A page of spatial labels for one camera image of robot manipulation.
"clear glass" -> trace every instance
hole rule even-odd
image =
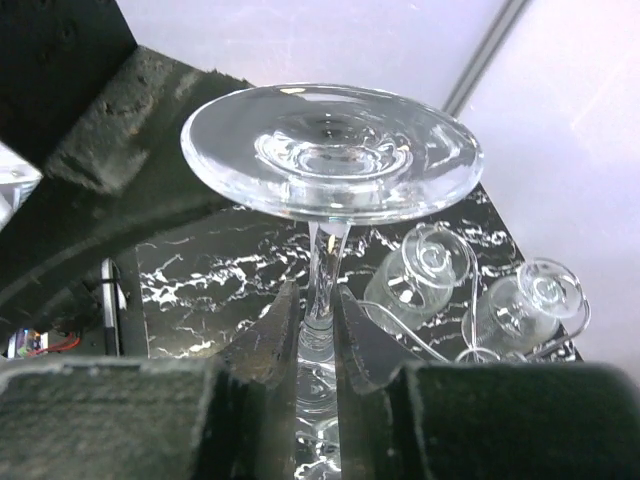
[[[564,265],[548,259],[524,263],[478,300],[477,345],[503,357],[527,354],[551,340],[561,320],[575,317],[584,302],[578,278]],[[469,345],[471,327],[467,312],[462,335]]]
[[[402,246],[384,259],[367,285],[364,299],[388,309],[411,330],[418,330],[451,299],[453,289],[469,274],[470,248],[450,230],[420,224],[404,237]],[[404,330],[382,310],[370,318],[386,332]]]
[[[309,222],[298,439],[315,439],[308,444],[316,460],[296,476],[339,478],[332,293],[349,227],[410,220],[458,202],[480,179],[478,142],[457,120],[398,95],[293,84],[203,105],[185,123],[181,144],[193,172],[216,192]]]

